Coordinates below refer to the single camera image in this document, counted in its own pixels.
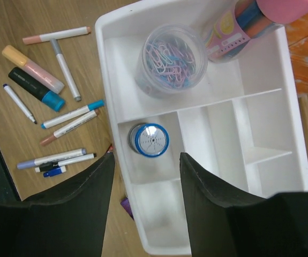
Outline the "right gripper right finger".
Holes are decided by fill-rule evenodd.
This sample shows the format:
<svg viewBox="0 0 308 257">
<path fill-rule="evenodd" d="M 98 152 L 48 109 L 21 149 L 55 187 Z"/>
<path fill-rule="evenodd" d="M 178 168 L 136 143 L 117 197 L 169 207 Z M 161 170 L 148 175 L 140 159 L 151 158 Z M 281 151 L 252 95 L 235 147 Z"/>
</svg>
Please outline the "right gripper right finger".
<svg viewBox="0 0 308 257">
<path fill-rule="evenodd" d="M 187 153 L 180 174 L 193 256 L 308 256 L 308 192 L 261 198 Z"/>
</svg>

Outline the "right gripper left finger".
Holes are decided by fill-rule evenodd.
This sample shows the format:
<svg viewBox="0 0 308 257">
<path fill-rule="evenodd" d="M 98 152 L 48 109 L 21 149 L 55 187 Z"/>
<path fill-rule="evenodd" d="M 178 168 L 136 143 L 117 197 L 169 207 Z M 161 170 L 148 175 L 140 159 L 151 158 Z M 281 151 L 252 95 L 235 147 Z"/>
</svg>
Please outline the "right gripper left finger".
<svg viewBox="0 0 308 257">
<path fill-rule="evenodd" d="M 25 201 L 0 203 L 0 256 L 100 256 L 114 171 L 106 153 Z"/>
</svg>

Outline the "purple black highlighter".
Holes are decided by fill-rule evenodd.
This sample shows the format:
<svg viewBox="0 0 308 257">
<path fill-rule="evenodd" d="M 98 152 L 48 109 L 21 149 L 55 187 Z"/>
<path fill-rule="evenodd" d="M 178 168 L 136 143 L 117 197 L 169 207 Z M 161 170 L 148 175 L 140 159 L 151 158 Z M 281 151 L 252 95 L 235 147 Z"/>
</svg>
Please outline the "purple black highlighter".
<svg viewBox="0 0 308 257">
<path fill-rule="evenodd" d="M 129 199 L 127 197 L 124 197 L 121 202 L 120 202 L 121 206 L 123 207 L 123 209 L 127 212 L 127 214 L 134 219 L 133 217 L 133 213 L 132 213 L 132 209 L 130 206 L 130 202 Z"/>
</svg>

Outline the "blue lid small jar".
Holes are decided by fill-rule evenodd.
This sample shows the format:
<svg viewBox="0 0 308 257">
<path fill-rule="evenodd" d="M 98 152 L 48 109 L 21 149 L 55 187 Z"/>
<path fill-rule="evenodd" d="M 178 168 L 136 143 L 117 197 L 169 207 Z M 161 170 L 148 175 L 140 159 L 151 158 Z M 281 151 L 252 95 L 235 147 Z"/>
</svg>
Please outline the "blue lid small jar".
<svg viewBox="0 0 308 257">
<path fill-rule="evenodd" d="M 156 123 L 139 123 L 129 130 L 127 142 L 135 153 L 156 158 L 166 152 L 170 139 L 163 126 Z"/>
</svg>

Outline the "clear paperclip jar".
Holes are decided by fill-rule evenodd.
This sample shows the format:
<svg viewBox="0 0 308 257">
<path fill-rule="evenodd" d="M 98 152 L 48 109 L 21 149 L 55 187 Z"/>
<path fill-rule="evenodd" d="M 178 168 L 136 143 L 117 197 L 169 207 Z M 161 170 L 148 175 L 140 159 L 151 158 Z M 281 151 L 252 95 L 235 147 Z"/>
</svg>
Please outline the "clear paperclip jar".
<svg viewBox="0 0 308 257">
<path fill-rule="evenodd" d="M 183 24 L 164 24 L 145 40 L 134 79 L 148 96 L 163 98 L 195 87 L 207 65 L 206 48 L 195 30 Z"/>
</svg>

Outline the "pink lid pen tube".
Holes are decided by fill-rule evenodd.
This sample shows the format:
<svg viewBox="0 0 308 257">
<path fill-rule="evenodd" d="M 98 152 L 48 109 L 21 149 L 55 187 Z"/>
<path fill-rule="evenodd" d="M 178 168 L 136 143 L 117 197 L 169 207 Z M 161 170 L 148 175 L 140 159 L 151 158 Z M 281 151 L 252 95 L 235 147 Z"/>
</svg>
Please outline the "pink lid pen tube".
<svg viewBox="0 0 308 257">
<path fill-rule="evenodd" d="M 208 59 L 226 62 L 256 40 L 308 13 L 308 1 L 237 1 L 203 31 Z"/>
</svg>

